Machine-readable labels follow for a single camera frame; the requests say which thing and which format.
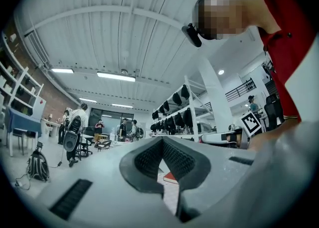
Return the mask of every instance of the table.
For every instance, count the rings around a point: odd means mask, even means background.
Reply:
[[[9,133],[9,152],[13,156],[12,137],[13,129],[20,129],[35,132],[35,142],[38,142],[38,137],[41,137],[41,122],[28,115],[25,115],[12,108],[6,108],[4,116],[4,125],[6,133]]]
[[[260,118],[260,120],[263,120],[264,121],[264,124],[261,124],[261,130],[262,130],[262,132],[266,132],[267,131],[267,126],[266,126],[266,118],[267,118],[267,116],[266,115],[264,115],[264,116],[262,116],[261,118]]]
[[[267,131],[267,126],[266,126],[266,119],[268,118],[267,115],[264,115],[260,118],[260,120],[263,120],[264,121],[264,124],[261,124],[261,129],[263,132],[266,132]],[[280,125],[281,124],[281,121],[279,119],[279,117],[277,118],[277,125]]]
[[[55,123],[55,122],[51,122],[51,121],[48,121],[47,119],[42,118],[42,119],[41,119],[41,126],[42,126],[42,128],[43,128],[42,130],[44,130],[44,129],[46,128],[46,127],[45,127],[45,126],[47,126],[46,124],[49,124],[49,125],[52,126],[51,137],[52,137],[53,139],[55,139],[56,136],[58,135],[58,132],[59,132],[58,129],[60,129],[61,124],[58,124],[58,123]]]

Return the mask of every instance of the blue table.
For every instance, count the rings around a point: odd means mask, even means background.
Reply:
[[[13,129],[21,129],[21,130],[35,132],[36,142],[37,142],[37,138],[41,137],[42,131],[41,131],[40,120],[34,119],[12,108],[8,107],[5,110],[4,124],[6,127],[6,132],[9,133],[10,156],[13,156],[13,149],[12,149]]]

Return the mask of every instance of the brick wall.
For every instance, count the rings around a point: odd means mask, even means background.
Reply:
[[[16,34],[17,38],[14,43],[8,42],[8,45],[16,59],[23,67],[28,67],[28,73],[32,74],[36,65],[30,59],[27,51],[24,49],[24,45],[20,39],[18,31],[16,29],[13,18],[8,22],[6,28],[4,29],[4,33],[9,38],[12,34]],[[63,112],[66,107],[76,109],[77,105],[66,97],[62,92],[60,92],[51,82],[47,79],[47,77],[37,69],[32,77],[40,84],[44,84],[42,91],[40,93],[40,97],[46,100],[46,105],[43,112],[43,117],[48,117],[49,114],[53,115],[52,121],[57,120],[58,118],[62,118]]]

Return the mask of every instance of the red shirt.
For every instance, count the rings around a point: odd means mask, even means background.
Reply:
[[[264,0],[280,31],[267,34],[259,28],[260,37],[269,52],[273,73],[285,118],[298,118],[298,110],[285,83],[300,65],[312,45],[316,31],[295,0]]]

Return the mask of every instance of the hair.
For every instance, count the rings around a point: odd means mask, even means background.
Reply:
[[[85,111],[88,109],[88,105],[86,103],[82,103],[80,109]]]
[[[206,39],[212,39],[210,36],[210,33],[207,32],[207,28],[205,28],[204,22],[205,22],[205,17],[204,17],[204,4],[205,0],[197,0],[195,6],[194,6],[194,13],[196,15],[196,29],[199,30],[201,29],[201,34],[204,34]]]

